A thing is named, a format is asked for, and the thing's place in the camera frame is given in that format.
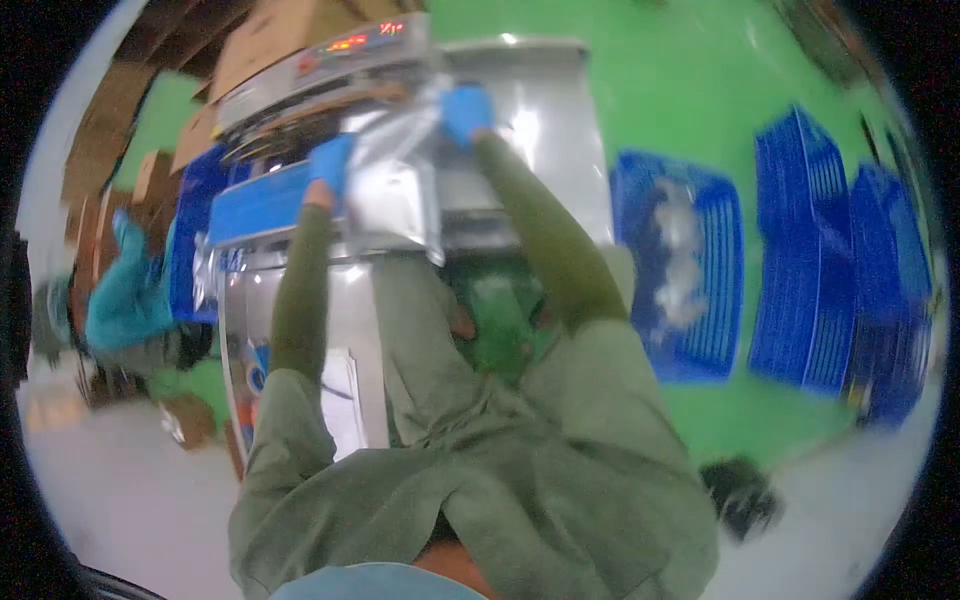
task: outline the digital display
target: digital display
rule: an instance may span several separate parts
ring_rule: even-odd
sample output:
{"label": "digital display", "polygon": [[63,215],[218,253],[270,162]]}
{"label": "digital display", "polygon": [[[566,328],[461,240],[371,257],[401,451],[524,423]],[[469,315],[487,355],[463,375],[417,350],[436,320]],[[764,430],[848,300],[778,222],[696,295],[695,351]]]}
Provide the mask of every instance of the digital display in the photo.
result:
{"label": "digital display", "polygon": [[326,51],[334,52],[336,50],[349,50],[351,48],[356,48],[357,46],[362,46],[365,43],[367,43],[367,36],[350,36],[333,42],[326,47]]}
{"label": "digital display", "polygon": [[395,23],[393,21],[380,23],[380,34],[382,36],[395,36],[401,31],[403,31],[403,23]]}

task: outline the worker in teal jacket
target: worker in teal jacket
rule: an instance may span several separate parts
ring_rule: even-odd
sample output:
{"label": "worker in teal jacket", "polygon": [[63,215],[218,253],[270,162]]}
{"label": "worker in teal jacket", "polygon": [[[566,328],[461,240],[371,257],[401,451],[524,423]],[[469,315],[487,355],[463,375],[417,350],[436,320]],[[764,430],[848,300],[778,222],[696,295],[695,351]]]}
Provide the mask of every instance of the worker in teal jacket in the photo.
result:
{"label": "worker in teal jacket", "polygon": [[86,319],[76,327],[70,305],[72,275],[55,277],[34,291],[33,341],[38,354],[56,364],[60,351],[75,348],[102,367],[143,377],[161,369],[187,371],[206,356],[209,325],[179,324],[170,310],[170,241],[160,269],[152,269],[143,229],[123,210],[113,216],[120,252],[90,294]]}
{"label": "worker in teal jacket", "polygon": [[352,138],[310,156],[277,291],[270,372],[229,520],[248,600],[689,600],[717,562],[717,522],[628,322],[628,252],[598,251],[494,132],[476,87],[444,96],[513,221],[562,333],[507,388],[454,346],[456,301],[422,256],[372,264],[385,392],[402,447],[333,463],[318,410],[330,211]]}

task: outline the gloved hand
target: gloved hand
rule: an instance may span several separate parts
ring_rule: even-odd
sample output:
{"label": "gloved hand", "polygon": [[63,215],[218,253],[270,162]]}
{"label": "gloved hand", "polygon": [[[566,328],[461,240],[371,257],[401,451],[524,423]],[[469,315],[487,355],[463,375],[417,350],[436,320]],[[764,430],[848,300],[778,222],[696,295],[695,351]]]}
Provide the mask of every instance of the gloved hand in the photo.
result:
{"label": "gloved hand", "polygon": [[471,145],[477,130],[493,127],[490,96],[476,85],[459,85],[446,92],[441,99],[441,109],[446,129],[463,148]]}
{"label": "gloved hand", "polygon": [[337,201],[344,195],[353,138],[353,133],[341,133],[310,151],[310,179],[324,180]]}

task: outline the green long sleeve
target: green long sleeve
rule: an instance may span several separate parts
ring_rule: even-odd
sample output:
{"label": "green long sleeve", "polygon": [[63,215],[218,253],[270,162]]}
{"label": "green long sleeve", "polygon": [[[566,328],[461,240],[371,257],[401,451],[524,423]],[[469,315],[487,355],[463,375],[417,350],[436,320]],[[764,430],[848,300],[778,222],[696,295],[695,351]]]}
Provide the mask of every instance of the green long sleeve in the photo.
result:
{"label": "green long sleeve", "polygon": [[270,372],[293,369],[316,381],[326,357],[326,266],[332,225],[329,212],[305,204],[276,292]]}
{"label": "green long sleeve", "polygon": [[534,275],[567,330],[628,315],[600,251],[580,224],[496,133],[474,141],[480,170],[514,224]]}

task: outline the white floor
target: white floor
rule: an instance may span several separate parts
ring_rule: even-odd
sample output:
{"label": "white floor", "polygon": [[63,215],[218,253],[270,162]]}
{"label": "white floor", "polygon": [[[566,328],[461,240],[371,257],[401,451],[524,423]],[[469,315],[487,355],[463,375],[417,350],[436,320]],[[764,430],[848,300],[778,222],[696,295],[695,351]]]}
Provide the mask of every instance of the white floor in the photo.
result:
{"label": "white floor", "polygon": [[[110,56],[145,2],[124,0],[114,9],[40,131],[17,219],[30,242],[34,282],[69,263],[61,242],[62,164]],[[935,337],[943,344],[945,336],[941,326]],[[32,367],[25,392],[68,394],[63,382],[70,377]],[[724,542],[704,598],[849,598],[881,554],[924,462],[939,407],[939,385],[929,388],[898,433],[851,436],[778,472],[783,522],[742,547]],[[24,419],[32,419],[27,413]],[[80,560],[170,600],[239,598],[227,566],[227,518],[237,484],[226,451],[217,445],[182,451],[147,402],[92,416],[57,414],[39,418],[27,446],[50,508]]]}
{"label": "white floor", "polygon": [[227,559],[237,481],[225,447],[185,452],[149,400],[28,434],[49,508],[83,564],[169,600],[239,600]]}

